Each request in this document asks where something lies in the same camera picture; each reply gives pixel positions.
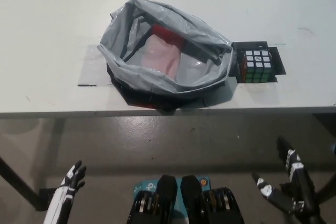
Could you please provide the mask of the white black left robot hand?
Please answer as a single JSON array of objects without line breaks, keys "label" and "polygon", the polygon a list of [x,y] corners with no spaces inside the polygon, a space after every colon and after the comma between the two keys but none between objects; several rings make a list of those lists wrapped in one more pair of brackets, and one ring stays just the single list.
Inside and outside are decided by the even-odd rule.
[{"label": "white black left robot hand", "polygon": [[85,185],[86,166],[77,161],[56,188],[43,224],[67,224],[76,193]]}]

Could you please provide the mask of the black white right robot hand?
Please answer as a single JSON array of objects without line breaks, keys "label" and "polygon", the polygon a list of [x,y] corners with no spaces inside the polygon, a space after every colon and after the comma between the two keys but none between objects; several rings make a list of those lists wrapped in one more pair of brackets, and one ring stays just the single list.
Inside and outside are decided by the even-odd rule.
[{"label": "black white right robot hand", "polygon": [[284,137],[277,138],[277,151],[285,165],[289,182],[280,189],[252,173],[264,199],[287,215],[294,215],[300,223],[326,223],[321,217],[315,187],[296,149]]}]

